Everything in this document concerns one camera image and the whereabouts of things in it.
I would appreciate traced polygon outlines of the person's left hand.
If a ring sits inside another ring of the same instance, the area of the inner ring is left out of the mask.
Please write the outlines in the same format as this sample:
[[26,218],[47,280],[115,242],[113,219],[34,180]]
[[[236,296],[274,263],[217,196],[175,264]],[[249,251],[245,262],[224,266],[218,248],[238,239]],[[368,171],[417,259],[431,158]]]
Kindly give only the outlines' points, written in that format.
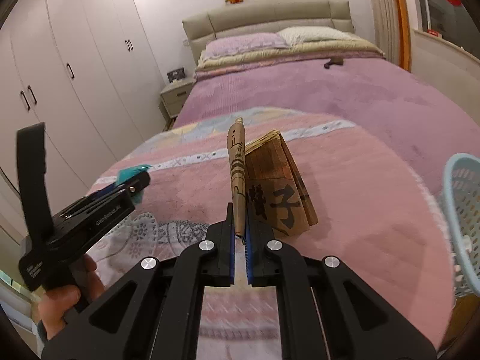
[[[84,255],[84,264],[87,271],[87,289],[92,300],[97,299],[105,292],[105,287],[96,274],[97,263],[88,255]],[[37,324],[41,341],[46,343],[65,328],[64,314],[72,309],[80,300],[80,289],[74,285],[46,291],[38,304],[40,321]]]

